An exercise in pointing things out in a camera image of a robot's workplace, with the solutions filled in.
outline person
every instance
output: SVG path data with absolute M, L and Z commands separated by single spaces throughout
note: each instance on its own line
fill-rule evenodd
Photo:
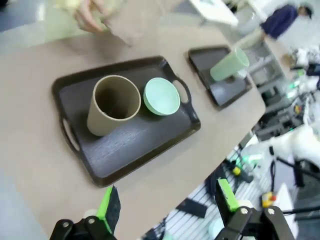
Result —
M 80 29 L 98 33 L 103 28 L 96 22 L 93 12 L 98 11 L 105 18 L 125 2 L 126 0 L 56 0 L 55 7 L 67 10 Z
M 4 8 L 8 4 L 9 0 L 0 0 L 0 8 Z
M 276 9 L 257 29 L 235 43 L 234 47 L 250 48 L 266 36 L 276 40 L 288 30 L 298 17 L 311 19 L 313 14 L 314 10 L 309 4 L 302 4 L 299 7 L 286 4 Z

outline black tray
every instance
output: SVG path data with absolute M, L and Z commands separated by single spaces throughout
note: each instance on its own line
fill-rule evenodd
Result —
M 252 88 L 247 77 L 240 79 L 232 76 L 222 81 L 212 80 L 210 69 L 228 53 L 230 49 L 227 46 L 194 48 L 188 52 L 191 65 L 219 107 L 227 107 Z
M 87 128 L 87 116 L 94 86 L 107 75 L 130 79 L 139 89 L 142 102 L 137 116 L 127 124 L 107 136 L 97 137 Z M 188 102 L 181 103 L 175 114 L 157 116 L 143 103 L 144 87 L 155 77 L 170 82 L 178 80 L 185 88 Z M 54 82 L 52 93 L 59 112 L 60 127 L 69 147 L 82 161 L 93 183 L 101 187 L 136 170 L 201 127 L 187 85 L 175 75 L 162 56 L 117 63 L 61 77 Z M 70 136 L 64 124 L 66 121 L 73 136 Z

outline beige table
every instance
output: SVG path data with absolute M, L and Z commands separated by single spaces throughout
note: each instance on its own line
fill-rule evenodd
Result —
M 225 45 L 215 28 L 160 27 L 136 46 L 108 33 L 59 40 L 0 58 L 0 168 L 13 176 L 48 235 L 59 219 L 77 222 L 99 206 L 94 186 L 63 139 L 51 95 L 58 77 L 116 62 L 162 55 L 189 86 L 201 129 L 115 183 L 121 200 L 120 240 L 136 239 L 156 224 L 221 163 L 265 111 L 253 88 L 218 111 L 186 60 L 189 48 Z
M 279 66 L 283 76 L 288 81 L 291 81 L 295 77 L 295 72 L 290 70 L 290 63 L 285 57 L 288 54 L 287 48 L 278 40 L 274 40 L 271 37 L 264 39 L 265 46 L 272 53 L 272 56 Z

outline tray handle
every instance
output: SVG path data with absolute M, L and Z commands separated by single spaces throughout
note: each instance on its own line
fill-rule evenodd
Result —
M 191 101 L 191 92 L 189 90 L 189 87 L 187 86 L 187 84 L 178 76 L 176 76 L 175 80 L 177 80 L 181 85 L 182 87 L 184 88 L 185 90 L 185 93 L 186 93 L 186 96 L 187 96 L 187 101 L 181 101 L 181 104 L 185 105 L 185 106 L 190 106 L 192 107 L 192 101 Z
M 59 124 L 62 131 L 62 134 L 65 138 L 66 143 L 68 144 L 69 148 L 78 155 L 80 151 L 79 143 L 75 138 L 75 132 L 73 128 L 70 126 L 68 121 L 62 117 L 59 116 Z

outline bowl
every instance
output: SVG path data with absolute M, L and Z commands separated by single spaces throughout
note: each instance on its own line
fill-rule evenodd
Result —
M 159 116 L 174 114 L 180 107 L 178 90 L 171 82 L 162 77 L 155 77 L 147 82 L 143 101 L 152 113 Z

